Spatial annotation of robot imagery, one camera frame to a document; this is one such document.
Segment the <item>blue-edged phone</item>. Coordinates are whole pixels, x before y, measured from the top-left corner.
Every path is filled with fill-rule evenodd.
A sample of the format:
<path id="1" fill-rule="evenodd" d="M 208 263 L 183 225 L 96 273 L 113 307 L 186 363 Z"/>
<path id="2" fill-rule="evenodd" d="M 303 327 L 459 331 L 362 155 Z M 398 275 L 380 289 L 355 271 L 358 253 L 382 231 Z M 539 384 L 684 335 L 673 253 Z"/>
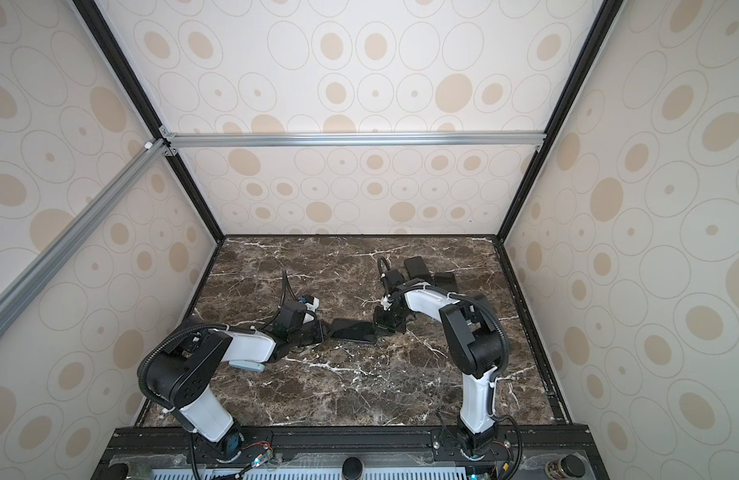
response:
<path id="1" fill-rule="evenodd" d="M 377 343 L 375 324 L 363 320 L 335 318 L 329 326 L 328 336 L 330 339 L 354 343 Z"/>

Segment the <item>black phone with pink case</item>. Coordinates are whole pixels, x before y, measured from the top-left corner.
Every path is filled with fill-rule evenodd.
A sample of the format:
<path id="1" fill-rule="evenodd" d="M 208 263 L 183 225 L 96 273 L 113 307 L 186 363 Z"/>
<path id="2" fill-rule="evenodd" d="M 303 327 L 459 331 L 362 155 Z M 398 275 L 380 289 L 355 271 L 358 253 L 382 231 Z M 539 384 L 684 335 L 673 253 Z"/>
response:
<path id="1" fill-rule="evenodd" d="M 405 259 L 403 265 L 409 274 L 409 279 L 419 279 L 433 284 L 433 274 L 429 271 L 425 260 L 421 256 L 415 256 Z"/>

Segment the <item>silver-edged black phone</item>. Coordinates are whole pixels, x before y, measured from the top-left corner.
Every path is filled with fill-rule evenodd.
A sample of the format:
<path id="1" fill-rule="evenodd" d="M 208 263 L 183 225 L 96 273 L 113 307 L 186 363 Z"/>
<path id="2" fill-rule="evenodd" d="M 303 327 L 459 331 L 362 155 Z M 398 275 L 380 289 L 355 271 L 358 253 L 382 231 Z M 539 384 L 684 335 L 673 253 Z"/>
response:
<path id="1" fill-rule="evenodd" d="M 459 293 L 457 278 L 455 278 L 453 272 L 437 272 L 433 274 L 433 282 L 435 282 L 435 286 L 446 292 Z"/>

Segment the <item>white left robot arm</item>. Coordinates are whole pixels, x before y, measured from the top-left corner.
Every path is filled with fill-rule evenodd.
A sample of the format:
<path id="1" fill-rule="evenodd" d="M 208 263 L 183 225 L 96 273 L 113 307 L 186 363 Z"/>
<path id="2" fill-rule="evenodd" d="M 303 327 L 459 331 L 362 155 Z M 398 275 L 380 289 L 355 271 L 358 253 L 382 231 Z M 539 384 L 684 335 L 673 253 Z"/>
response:
<path id="1" fill-rule="evenodd" d="M 319 306 L 313 295 L 296 295 L 283 272 L 281 296 L 269 320 L 242 328 L 187 317 L 141 360 L 138 388 L 188 432 L 212 446 L 235 448 L 241 442 L 238 423 L 212 392 L 212 378 L 223 364 L 262 371 L 293 350 L 323 342 Z"/>

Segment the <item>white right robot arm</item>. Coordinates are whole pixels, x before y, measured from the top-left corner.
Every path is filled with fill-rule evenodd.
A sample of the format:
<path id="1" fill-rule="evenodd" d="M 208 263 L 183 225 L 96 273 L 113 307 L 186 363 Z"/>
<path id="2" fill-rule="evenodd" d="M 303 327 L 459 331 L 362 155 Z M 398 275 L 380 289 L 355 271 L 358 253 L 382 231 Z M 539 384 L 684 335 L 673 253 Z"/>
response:
<path id="1" fill-rule="evenodd" d="M 407 320 L 423 314 L 443 326 L 449 356 L 463 374 L 463 404 L 457 429 L 441 425 L 433 437 L 433 447 L 457 446 L 469 461 L 485 459 L 499 444 L 501 423 L 515 432 L 515 443 L 505 443 L 505 462 L 495 468 L 493 479 L 511 479 L 523 460 L 523 440 L 513 416 L 495 413 L 497 382 L 509 366 L 509 338 L 489 300 L 481 294 L 467 296 L 440 286 L 421 257 L 405 260 L 407 272 L 391 267 L 389 260 L 377 260 L 379 279 L 385 295 L 375 307 L 373 325 L 380 334 L 407 331 Z"/>

